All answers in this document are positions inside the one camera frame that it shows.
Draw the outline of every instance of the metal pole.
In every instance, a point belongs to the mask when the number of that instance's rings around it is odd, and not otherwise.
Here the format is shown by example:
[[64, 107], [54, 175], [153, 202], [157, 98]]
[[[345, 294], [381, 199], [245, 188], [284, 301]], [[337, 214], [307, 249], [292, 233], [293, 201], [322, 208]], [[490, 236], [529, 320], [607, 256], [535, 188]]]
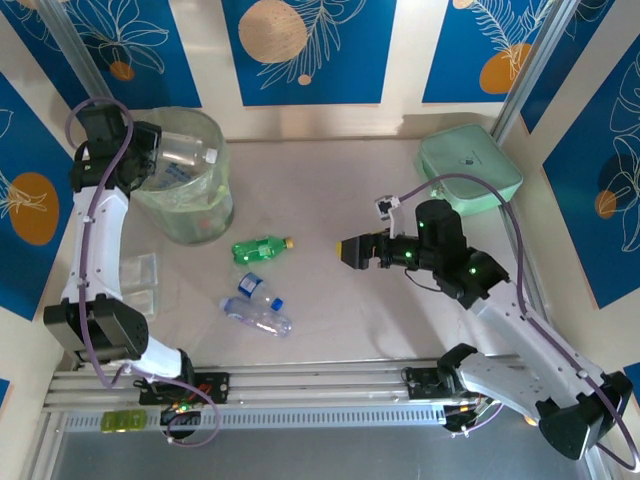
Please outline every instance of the metal pole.
[[59, 0], [34, 0], [34, 4], [89, 97], [113, 98], [62, 3]]
[[504, 142], [513, 122], [520, 115], [524, 102], [540, 78], [542, 70], [547, 65], [549, 57], [555, 50], [580, 2], [581, 0], [555, 0], [555, 5], [544, 22], [491, 131], [491, 135], [498, 144]]

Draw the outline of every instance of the mint green box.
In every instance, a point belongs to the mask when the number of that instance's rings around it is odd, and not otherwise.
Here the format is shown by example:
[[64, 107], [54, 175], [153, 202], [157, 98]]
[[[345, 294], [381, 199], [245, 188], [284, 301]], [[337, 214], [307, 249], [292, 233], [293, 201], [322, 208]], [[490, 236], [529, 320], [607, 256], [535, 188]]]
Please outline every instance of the mint green box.
[[[455, 127], [422, 140], [416, 168], [423, 180], [445, 173], [474, 175], [493, 185], [507, 201], [523, 180], [518, 168], [480, 125]], [[431, 196], [447, 200], [463, 216], [500, 205], [482, 185], [458, 178], [437, 182]]]

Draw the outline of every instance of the plastic bottle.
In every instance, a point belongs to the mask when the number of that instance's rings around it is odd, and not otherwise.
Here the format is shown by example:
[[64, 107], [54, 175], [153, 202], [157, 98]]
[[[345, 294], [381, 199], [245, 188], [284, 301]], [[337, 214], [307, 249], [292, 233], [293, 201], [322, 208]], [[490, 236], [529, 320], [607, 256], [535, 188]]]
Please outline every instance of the plastic bottle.
[[218, 151], [206, 147], [199, 138], [162, 132], [157, 156], [159, 162], [174, 163], [193, 170], [188, 173], [195, 173], [200, 172], [207, 163], [216, 163], [217, 158]]
[[275, 295], [267, 282], [255, 273], [236, 268], [232, 280], [234, 287], [256, 305], [272, 308], [276, 312], [282, 308], [282, 299]]
[[291, 331], [291, 320], [268, 307], [251, 303], [246, 298], [223, 298], [220, 300], [220, 309], [228, 317], [236, 318], [245, 325], [255, 327], [276, 337], [286, 337]]
[[293, 239], [290, 237], [265, 237], [258, 240], [236, 243], [231, 251], [236, 263], [246, 265], [251, 262], [260, 262], [274, 258], [284, 250], [293, 248]]

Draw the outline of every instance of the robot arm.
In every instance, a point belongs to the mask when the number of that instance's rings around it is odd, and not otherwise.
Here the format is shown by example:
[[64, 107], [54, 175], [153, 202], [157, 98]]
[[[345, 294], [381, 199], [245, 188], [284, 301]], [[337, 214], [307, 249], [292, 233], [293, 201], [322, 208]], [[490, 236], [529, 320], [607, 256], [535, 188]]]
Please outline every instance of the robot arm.
[[[392, 198], [376, 202], [383, 219], [394, 214], [396, 220], [401, 218], [399, 202]], [[467, 246], [460, 216], [446, 201], [418, 205], [416, 222], [418, 237], [400, 234], [402, 225], [396, 221], [391, 231], [343, 241], [342, 261], [366, 269], [377, 257], [381, 268], [399, 265], [432, 271], [442, 292], [496, 329], [536, 375], [507, 368], [460, 344], [438, 361], [433, 387], [445, 385], [451, 395], [474, 392], [500, 400], [537, 420], [544, 437], [560, 453], [581, 458], [614, 425], [611, 413], [584, 379], [593, 379], [620, 414], [630, 397], [631, 382], [620, 372], [605, 374], [582, 357], [532, 308], [526, 309], [525, 318], [507, 272], [486, 253]], [[580, 370], [550, 339], [573, 357]]]
[[[186, 354], [151, 337], [144, 316], [125, 305], [120, 292], [120, 238], [129, 195], [154, 172], [162, 132], [155, 125], [135, 122], [129, 149], [107, 180], [93, 219], [89, 219], [97, 185], [122, 145], [126, 127], [115, 105], [88, 107], [78, 117], [88, 140], [78, 148], [70, 174], [78, 232], [74, 259], [62, 301], [45, 308], [44, 323], [74, 359], [89, 361], [79, 320], [79, 282], [84, 282], [89, 332], [101, 363], [126, 363], [151, 375], [189, 379], [193, 369]], [[87, 221], [93, 224], [89, 241], [83, 245], [80, 232]], [[81, 280], [83, 250], [86, 278]]]

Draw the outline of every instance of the green plastic bottle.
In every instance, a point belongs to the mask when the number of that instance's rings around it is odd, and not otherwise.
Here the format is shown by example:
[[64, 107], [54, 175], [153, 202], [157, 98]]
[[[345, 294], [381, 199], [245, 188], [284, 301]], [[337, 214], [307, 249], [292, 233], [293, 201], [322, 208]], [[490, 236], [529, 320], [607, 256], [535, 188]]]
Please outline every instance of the green plastic bottle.
[[293, 239], [290, 237], [265, 237], [259, 240], [236, 243], [231, 251], [233, 260], [241, 265], [251, 262], [261, 262], [277, 257], [283, 250], [293, 248]]

